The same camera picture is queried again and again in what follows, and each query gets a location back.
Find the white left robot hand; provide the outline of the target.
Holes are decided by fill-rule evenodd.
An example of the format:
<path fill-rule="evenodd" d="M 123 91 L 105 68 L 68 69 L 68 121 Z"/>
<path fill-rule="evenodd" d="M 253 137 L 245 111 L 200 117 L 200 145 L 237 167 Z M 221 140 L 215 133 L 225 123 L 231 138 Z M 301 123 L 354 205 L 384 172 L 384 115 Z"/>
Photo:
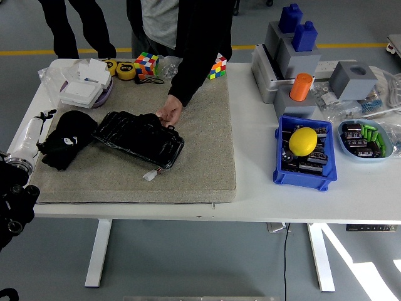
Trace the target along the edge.
<path fill-rule="evenodd" d="M 26 128 L 19 135 L 16 147 L 11 153 L 10 159 L 17 162 L 28 162 L 34 164 L 34 157 L 38 154 L 37 143 L 39 141 L 43 124 L 52 119 L 56 109 L 45 110 L 33 117 Z"/>

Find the person's hand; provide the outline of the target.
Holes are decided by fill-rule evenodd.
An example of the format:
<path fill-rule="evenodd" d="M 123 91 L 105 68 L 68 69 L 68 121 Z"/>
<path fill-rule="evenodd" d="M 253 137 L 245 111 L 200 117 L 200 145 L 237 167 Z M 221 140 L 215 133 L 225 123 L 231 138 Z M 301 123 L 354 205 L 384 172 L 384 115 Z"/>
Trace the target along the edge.
<path fill-rule="evenodd" d="M 181 101 L 173 95 L 168 95 L 164 106 L 157 110 L 156 116 L 164 127 L 174 126 L 180 119 L 182 109 Z"/>

